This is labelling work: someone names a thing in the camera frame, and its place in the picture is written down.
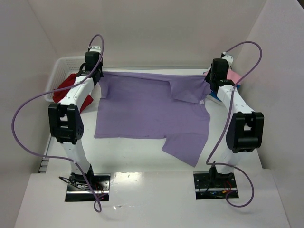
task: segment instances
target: white tabletop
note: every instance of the white tabletop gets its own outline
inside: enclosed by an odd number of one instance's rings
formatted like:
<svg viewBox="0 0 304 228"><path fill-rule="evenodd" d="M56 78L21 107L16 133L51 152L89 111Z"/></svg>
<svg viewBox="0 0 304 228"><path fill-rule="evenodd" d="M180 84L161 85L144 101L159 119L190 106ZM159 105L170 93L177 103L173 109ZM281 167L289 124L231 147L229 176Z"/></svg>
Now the white tabletop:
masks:
<svg viewBox="0 0 304 228"><path fill-rule="evenodd" d="M161 74L201 74L203 70L145 71ZM255 186L255 198L242 209L224 199L196 200L193 171L208 171L206 158L224 126L225 107L206 100L210 114L209 138L195 168L162 151L163 140L95 139L95 122L100 88L94 102L81 114L85 133L83 146L95 173L110 173L110 200L96 213L93 202L64 202L67 185L58 176L69 176L66 161L51 159L46 174L32 174L20 208L16 228L107 227L107 228L288 228L289 224L271 171L263 170L256 150L248 153L239 167L248 172ZM219 161L219 146L214 159ZM48 154L65 156L52 139ZM251 195L247 179L235 172L239 199Z"/></svg>
<svg viewBox="0 0 304 228"><path fill-rule="evenodd" d="M128 70L128 72L145 72L172 75L201 75L203 69L196 70ZM146 172L146 171L208 171L205 165L207 156L217 142L227 117L225 107L206 99L205 106L210 114L210 127L208 141L199 158L196 167L192 167L177 158L162 151L165 139L126 139L109 138L95 139L95 125L98 110L98 103L101 96L100 87L97 85L92 92L94 101L81 113L85 132L82 143L85 154L92 164L94 173L112 172ZM221 150L226 147L226 140L222 141L213 159L220 161ZM65 151L56 139L52 138L49 148L49 155L66 156ZM262 169L257 151L247 153L240 167L247 170ZM51 159L47 172L65 171L70 172L70 165L66 161Z"/></svg>

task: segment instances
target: red garment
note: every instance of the red garment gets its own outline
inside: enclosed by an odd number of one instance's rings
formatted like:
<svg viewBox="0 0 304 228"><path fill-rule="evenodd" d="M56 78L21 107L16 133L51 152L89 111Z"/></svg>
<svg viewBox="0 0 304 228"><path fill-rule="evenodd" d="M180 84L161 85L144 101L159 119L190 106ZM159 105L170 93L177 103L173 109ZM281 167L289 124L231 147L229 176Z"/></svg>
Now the red garment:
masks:
<svg viewBox="0 0 304 228"><path fill-rule="evenodd" d="M75 83L76 76L77 74L71 74L66 80L63 81L63 83L60 84L58 89L72 86ZM68 91L69 89L60 92L55 92L53 96L54 102L58 103L59 101L61 101L61 99L67 95ZM92 102L93 102L93 98L90 95L88 95L80 108L80 112L82 112Z"/></svg>

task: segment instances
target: wall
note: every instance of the wall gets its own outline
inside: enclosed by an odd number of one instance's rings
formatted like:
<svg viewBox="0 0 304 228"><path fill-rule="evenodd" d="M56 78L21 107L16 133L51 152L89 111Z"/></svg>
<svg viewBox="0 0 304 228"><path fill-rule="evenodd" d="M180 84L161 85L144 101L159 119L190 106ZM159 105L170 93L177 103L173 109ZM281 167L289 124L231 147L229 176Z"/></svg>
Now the wall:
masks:
<svg viewBox="0 0 304 228"><path fill-rule="evenodd" d="M304 10L297 0L268 0L248 40L263 59L242 88L244 99L265 115L259 149L264 168L273 169L292 227L304 224ZM256 48L242 48L234 65L244 73L257 60Z"/></svg>
<svg viewBox="0 0 304 228"><path fill-rule="evenodd" d="M107 67L207 67L247 38L265 0L28 0L60 56L95 33Z"/></svg>
<svg viewBox="0 0 304 228"><path fill-rule="evenodd" d="M0 29L0 222L11 228L39 159L15 143L10 122L23 101L44 90L56 54L25 0L0 0ZM20 113L17 132L33 151L44 151L49 133L43 98Z"/></svg>

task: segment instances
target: white laundry basket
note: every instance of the white laundry basket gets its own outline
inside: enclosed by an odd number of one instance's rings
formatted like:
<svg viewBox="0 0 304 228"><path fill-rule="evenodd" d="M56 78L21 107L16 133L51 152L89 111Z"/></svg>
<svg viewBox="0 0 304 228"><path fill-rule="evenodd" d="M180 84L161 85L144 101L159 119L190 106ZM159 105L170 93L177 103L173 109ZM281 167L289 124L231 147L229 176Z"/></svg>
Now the white laundry basket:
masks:
<svg viewBox="0 0 304 228"><path fill-rule="evenodd" d="M51 77L47 82L46 92L58 88L60 84L70 76L70 74L77 73L81 64L85 62L84 56L63 57L56 61ZM44 99L48 102L53 102L54 94L44 95Z"/></svg>

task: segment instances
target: purple cloth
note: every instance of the purple cloth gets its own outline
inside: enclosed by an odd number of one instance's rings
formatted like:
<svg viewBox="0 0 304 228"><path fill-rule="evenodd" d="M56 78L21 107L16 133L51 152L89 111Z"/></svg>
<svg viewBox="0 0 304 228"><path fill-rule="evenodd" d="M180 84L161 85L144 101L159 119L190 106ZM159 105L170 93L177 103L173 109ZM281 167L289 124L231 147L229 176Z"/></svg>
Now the purple cloth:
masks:
<svg viewBox="0 0 304 228"><path fill-rule="evenodd" d="M210 116L200 105L210 93L204 79L104 73L95 138L166 138L164 152L196 166L209 134Z"/></svg>

